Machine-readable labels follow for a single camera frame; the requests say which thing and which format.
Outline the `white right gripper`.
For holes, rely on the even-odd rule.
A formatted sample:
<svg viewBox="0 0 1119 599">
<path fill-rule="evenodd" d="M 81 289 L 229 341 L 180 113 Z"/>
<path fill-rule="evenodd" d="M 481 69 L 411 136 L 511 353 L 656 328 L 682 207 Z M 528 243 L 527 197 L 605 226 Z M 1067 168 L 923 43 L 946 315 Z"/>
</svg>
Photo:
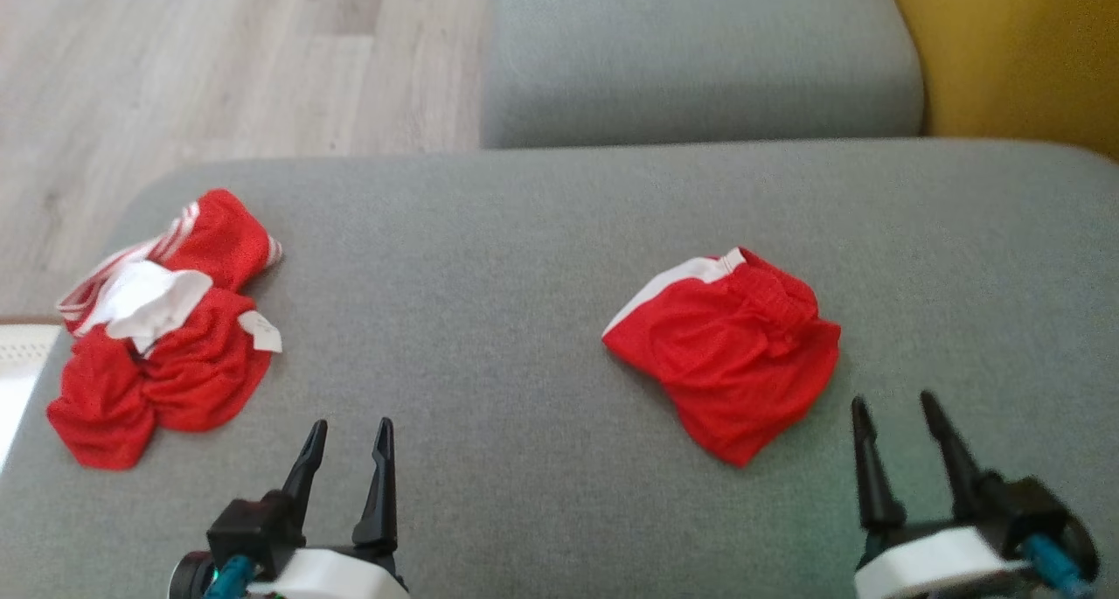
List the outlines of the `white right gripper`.
<svg viewBox="0 0 1119 599">
<path fill-rule="evenodd" d="M 928 432 L 939 444 L 952 520 L 906 524 L 878 449 L 878 431 L 862 396 L 852 400 L 852 448 L 865 551 L 852 578 L 858 598 L 1027 598 L 1038 575 L 1025 559 L 1004 554 L 1007 522 L 991 520 L 979 496 L 982 471 L 935 393 L 920 394 Z"/>
</svg>

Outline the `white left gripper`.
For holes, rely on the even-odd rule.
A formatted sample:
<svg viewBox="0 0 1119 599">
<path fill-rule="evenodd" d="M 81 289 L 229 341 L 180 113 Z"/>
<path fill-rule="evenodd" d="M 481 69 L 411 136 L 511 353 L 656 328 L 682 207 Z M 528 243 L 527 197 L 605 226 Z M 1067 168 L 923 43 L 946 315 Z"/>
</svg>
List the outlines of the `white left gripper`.
<svg viewBox="0 0 1119 599">
<path fill-rule="evenodd" d="M 374 475 L 350 547 L 305 547 L 310 493 L 323 462 L 327 420 L 312 424 L 282 487 L 281 539 L 285 550 L 273 578 L 252 582 L 248 598 L 408 598 L 397 575 L 397 488 L 394 423 L 380 419 L 372 448 Z"/>
</svg>

